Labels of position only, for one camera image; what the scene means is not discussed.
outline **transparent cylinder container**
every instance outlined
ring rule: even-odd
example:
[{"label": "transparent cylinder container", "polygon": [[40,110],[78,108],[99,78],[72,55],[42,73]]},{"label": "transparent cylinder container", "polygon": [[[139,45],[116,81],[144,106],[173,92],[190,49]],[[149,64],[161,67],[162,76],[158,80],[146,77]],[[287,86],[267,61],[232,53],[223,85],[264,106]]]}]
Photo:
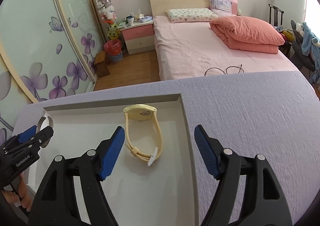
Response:
[{"label": "transparent cylinder container", "polygon": [[94,0],[103,31],[110,39],[118,39],[117,17],[111,0]]}]

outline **trash can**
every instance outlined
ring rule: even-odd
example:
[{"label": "trash can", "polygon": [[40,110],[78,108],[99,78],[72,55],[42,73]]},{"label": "trash can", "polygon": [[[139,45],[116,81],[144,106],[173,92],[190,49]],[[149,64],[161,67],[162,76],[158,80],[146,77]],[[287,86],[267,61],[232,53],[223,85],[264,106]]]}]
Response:
[{"label": "trash can", "polygon": [[109,55],[112,62],[122,60],[121,41],[119,39],[110,40],[104,45],[105,52]]}]

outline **blue clothing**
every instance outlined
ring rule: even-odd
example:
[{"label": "blue clothing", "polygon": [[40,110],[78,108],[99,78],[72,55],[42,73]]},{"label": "blue clothing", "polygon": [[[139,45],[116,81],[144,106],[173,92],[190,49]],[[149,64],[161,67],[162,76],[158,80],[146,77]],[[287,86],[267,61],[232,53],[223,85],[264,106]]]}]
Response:
[{"label": "blue clothing", "polygon": [[320,48],[315,46],[312,43],[312,39],[315,38],[315,35],[311,32],[307,23],[302,23],[304,29],[303,43],[301,46],[302,53],[305,56],[309,56],[311,50],[313,54],[313,58],[315,60],[316,70],[310,76],[310,84],[316,83],[320,84]]}]

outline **finger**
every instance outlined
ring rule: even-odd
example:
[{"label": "finger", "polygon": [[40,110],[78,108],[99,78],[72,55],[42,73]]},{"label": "finger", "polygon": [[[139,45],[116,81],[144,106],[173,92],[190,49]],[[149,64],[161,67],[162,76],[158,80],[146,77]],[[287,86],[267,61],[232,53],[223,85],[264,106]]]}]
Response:
[{"label": "finger", "polygon": [[27,192],[28,192],[28,189],[27,189],[26,183],[24,182],[24,179],[20,177],[20,183],[18,186],[18,194],[20,198],[23,198],[27,194]]},{"label": "finger", "polygon": [[21,205],[23,208],[26,208],[27,211],[29,212],[31,209],[32,201],[31,198],[28,194],[26,194],[22,199],[21,199]]},{"label": "finger", "polygon": [[1,192],[8,203],[14,204],[19,201],[19,196],[16,195],[15,193],[10,191],[3,191],[3,190],[1,190]]}]

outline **cup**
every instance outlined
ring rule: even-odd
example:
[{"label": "cup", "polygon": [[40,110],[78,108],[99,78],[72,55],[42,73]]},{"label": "cup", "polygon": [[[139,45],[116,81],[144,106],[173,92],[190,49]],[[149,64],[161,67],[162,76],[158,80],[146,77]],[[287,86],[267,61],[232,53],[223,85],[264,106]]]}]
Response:
[{"label": "cup", "polygon": [[133,26],[133,22],[134,22],[134,17],[133,16],[131,16],[131,18],[127,18],[128,19],[128,25],[129,26]]}]

